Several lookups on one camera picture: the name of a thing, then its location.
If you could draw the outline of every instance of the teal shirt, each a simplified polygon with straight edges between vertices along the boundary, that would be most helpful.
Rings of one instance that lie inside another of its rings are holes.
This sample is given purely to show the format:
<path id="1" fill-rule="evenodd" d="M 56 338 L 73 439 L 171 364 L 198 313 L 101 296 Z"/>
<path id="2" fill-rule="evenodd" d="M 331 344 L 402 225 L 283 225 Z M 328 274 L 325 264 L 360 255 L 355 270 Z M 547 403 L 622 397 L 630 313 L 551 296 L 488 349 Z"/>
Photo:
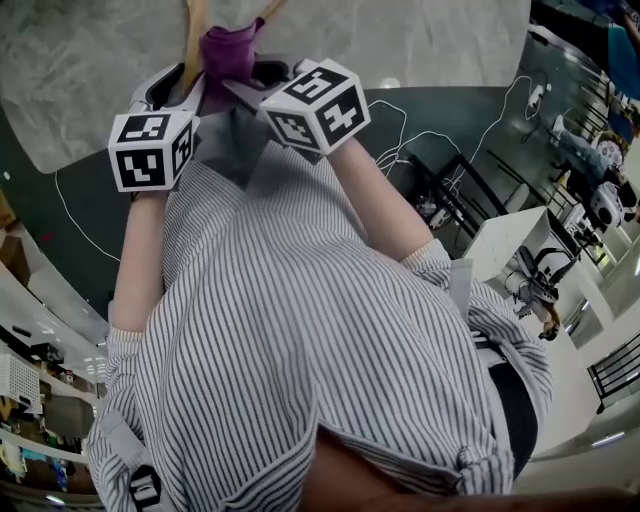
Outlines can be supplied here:
<path id="1" fill-rule="evenodd" d="M 640 62 L 621 27 L 609 29 L 609 77 L 624 94 L 640 99 Z"/>

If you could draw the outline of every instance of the striped shirt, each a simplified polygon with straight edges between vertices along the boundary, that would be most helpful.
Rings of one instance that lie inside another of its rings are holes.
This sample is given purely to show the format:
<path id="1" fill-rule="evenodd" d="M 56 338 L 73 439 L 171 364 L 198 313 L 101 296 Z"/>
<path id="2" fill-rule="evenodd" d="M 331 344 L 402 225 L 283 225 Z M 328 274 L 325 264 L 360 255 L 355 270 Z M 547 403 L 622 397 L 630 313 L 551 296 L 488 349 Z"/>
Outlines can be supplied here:
<path id="1" fill-rule="evenodd" d="M 398 263 L 367 237 L 326 160 L 271 143 L 245 191 L 191 163 L 167 204 L 166 293 L 142 333 L 113 329 L 108 394 L 179 510 L 288 510 L 319 425 L 419 493 L 506 493 L 471 331 L 500 344 L 541 425 L 545 351 L 489 287 L 468 322 L 438 241 Z M 131 474 L 100 429 L 91 474 L 127 510 Z"/>

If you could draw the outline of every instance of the white basket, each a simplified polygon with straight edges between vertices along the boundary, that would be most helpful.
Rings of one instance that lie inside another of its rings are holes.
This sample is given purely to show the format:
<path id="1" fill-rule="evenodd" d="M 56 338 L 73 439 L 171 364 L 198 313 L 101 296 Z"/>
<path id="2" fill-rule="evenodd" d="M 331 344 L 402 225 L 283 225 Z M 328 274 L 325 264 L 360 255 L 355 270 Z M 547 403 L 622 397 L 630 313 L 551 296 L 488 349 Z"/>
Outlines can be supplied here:
<path id="1" fill-rule="evenodd" d="M 12 398 L 42 414 L 38 371 L 11 354 L 0 354 L 0 396 Z"/>

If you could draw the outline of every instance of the fluorescent light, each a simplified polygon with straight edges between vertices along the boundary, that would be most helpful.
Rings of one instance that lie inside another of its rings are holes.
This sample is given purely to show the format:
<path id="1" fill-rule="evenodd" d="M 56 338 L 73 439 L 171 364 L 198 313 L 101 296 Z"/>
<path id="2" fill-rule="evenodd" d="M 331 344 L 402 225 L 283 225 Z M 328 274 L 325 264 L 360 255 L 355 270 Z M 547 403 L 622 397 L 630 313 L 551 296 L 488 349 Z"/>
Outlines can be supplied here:
<path id="1" fill-rule="evenodd" d="M 62 501 L 60 498 L 58 498 L 57 496 L 54 496 L 53 494 L 47 494 L 47 499 L 49 501 L 53 501 L 54 503 L 58 504 L 58 505 L 64 505 L 64 501 Z"/>
<path id="2" fill-rule="evenodd" d="M 623 435 L 624 435 L 624 432 L 618 432 L 617 434 L 614 434 L 612 436 L 607 436 L 604 439 L 600 439 L 600 441 L 596 441 L 595 443 L 593 443 L 591 447 L 595 448 L 596 446 L 602 446 L 603 444 L 607 444 L 612 441 L 615 441 L 616 439 L 620 439 Z"/>

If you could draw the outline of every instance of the black pants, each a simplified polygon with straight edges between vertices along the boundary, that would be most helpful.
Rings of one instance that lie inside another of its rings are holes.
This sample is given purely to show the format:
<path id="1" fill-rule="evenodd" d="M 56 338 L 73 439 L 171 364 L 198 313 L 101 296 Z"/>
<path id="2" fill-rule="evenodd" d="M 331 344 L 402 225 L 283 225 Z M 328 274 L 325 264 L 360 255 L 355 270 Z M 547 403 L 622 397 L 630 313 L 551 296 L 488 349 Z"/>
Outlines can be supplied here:
<path id="1" fill-rule="evenodd" d="M 531 4 L 531 18 L 559 38 L 575 46 L 605 73 L 609 72 L 609 29 L 549 7 Z"/>

